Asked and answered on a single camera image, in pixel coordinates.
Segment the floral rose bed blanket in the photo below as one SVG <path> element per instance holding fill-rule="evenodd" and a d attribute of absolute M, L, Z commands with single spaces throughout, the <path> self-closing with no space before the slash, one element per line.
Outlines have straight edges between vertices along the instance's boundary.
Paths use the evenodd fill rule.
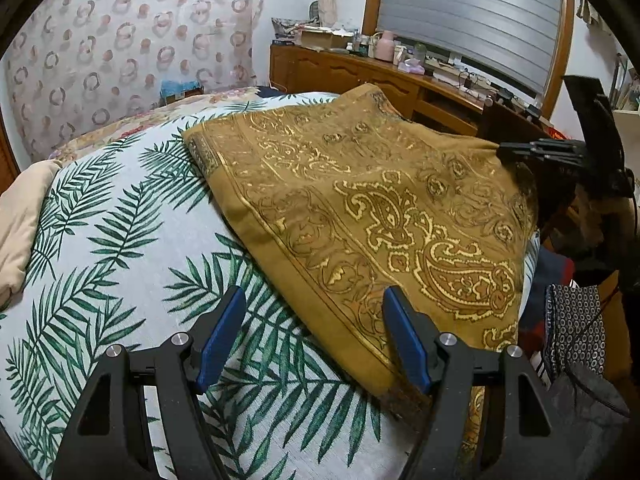
<path fill-rule="evenodd" d="M 48 156 L 48 159 L 57 159 L 62 162 L 62 165 L 68 165 L 74 160 L 96 151 L 98 148 L 103 148 L 106 144 L 145 131 L 151 127 L 166 124 L 166 122 L 171 122 L 182 116 L 211 112 L 217 108 L 235 103 L 255 101 L 260 98 L 262 90 L 270 90 L 270 87 L 244 87 L 217 91 L 211 94 L 187 96 L 171 104 L 154 108 L 154 110 L 149 110 L 136 116 L 122 118 L 107 126 L 84 133 L 56 148 Z"/>

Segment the palm leaf print sheet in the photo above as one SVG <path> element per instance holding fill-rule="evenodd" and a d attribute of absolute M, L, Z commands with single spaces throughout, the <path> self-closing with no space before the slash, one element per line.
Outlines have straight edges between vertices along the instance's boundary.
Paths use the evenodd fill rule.
<path fill-rule="evenodd" d="M 408 430 L 326 356 L 224 224 L 181 135 L 209 118 L 326 104 L 326 92 L 155 115 L 54 177 L 23 290 L 1 315 L 1 425 L 40 479 L 111 344 L 148 348 L 213 310 L 247 312 L 201 406 L 235 479 L 393 479 Z"/>

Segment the open cardboard box on sideboard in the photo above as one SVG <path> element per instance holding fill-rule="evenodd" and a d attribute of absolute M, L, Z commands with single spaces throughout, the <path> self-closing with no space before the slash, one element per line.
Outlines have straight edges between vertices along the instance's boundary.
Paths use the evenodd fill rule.
<path fill-rule="evenodd" d="M 334 32 L 331 29 L 303 28 L 299 31 L 296 44 L 311 50 L 345 49 L 352 34 L 346 32 Z"/>

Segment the pink thermos jug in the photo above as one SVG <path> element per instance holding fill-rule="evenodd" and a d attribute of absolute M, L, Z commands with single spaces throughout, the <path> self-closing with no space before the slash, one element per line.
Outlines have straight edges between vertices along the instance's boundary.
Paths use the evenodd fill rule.
<path fill-rule="evenodd" d="M 395 34 L 389 30 L 375 35 L 374 57 L 379 61 L 393 62 L 395 55 Z"/>

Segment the grey window roller blind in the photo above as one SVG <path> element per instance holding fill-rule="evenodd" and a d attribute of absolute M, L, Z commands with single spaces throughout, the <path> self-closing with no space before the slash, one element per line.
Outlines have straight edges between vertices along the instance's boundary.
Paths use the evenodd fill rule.
<path fill-rule="evenodd" d="M 562 0 L 381 0 L 378 27 L 460 54 L 531 94 L 546 90 Z"/>

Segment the pink circle patterned curtain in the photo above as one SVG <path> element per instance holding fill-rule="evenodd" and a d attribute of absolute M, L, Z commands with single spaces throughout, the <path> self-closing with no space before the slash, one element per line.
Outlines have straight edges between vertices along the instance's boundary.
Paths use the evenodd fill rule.
<path fill-rule="evenodd" d="M 206 92 L 255 80 L 265 0 L 43 0 L 3 57 L 30 160 L 160 104 L 165 81 Z"/>

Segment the navy blue mattress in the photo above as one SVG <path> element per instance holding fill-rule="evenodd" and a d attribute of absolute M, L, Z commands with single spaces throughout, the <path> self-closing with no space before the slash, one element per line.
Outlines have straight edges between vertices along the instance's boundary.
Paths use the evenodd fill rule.
<path fill-rule="evenodd" d="M 263 99 L 275 98 L 276 96 L 284 96 L 284 92 L 268 86 L 257 86 L 256 94 Z"/>

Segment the long wooden sideboard cabinet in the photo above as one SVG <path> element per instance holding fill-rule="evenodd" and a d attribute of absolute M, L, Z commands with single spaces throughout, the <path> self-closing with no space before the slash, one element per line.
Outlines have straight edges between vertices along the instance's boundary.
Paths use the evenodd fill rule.
<path fill-rule="evenodd" d="M 356 55 L 273 44 L 269 78 L 273 87 L 286 93 L 342 94 L 375 84 L 402 116 L 442 132 L 476 136 L 483 118 L 484 102 L 468 92 Z"/>

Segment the beige folded cloth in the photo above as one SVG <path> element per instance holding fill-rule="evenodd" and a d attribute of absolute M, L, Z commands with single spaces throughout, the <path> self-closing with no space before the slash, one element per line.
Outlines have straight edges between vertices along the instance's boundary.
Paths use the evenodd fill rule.
<path fill-rule="evenodd" d="M 61 163 L 55 159 L 35 162 L 1 195 L 2 308 L 23 286 L 44 196 L 61 168 Z"/>

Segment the cardboard box with blue cloth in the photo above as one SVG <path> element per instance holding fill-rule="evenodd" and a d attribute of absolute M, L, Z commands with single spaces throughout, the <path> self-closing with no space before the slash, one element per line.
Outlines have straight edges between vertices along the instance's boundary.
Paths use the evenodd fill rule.
<path fill-rule="evenodd" d="M 204 93 L 204 87 L 196 81 L 163 80 L 160 83 L 160 104 L 168 105 L 189 96 Z"/>

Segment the mustard paisley patterned cloth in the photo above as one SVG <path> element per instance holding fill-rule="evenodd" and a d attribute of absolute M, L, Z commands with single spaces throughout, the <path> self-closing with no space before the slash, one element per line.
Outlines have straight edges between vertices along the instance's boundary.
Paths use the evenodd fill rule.
<path fill-rule="evenodd" d="M 409 122 L 373 84 L 326 104 L 215 118 L 183 142 L 323 350 L 410 427 L 431 403 L 399 370 L 386 288 L 470 347 L 518 339 L 535 187 L 492 142 Z"/>

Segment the lavender tissue pack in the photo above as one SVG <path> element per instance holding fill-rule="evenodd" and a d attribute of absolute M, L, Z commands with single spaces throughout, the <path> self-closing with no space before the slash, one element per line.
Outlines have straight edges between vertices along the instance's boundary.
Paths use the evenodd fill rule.
<path fill-rule="evenodd" d="M 423 76 L 425 74 L 424 66 L 416 58 L 408 58 L 408 60 L 400 62 L 397 69 L 401 73 L 410 75 Z"/>

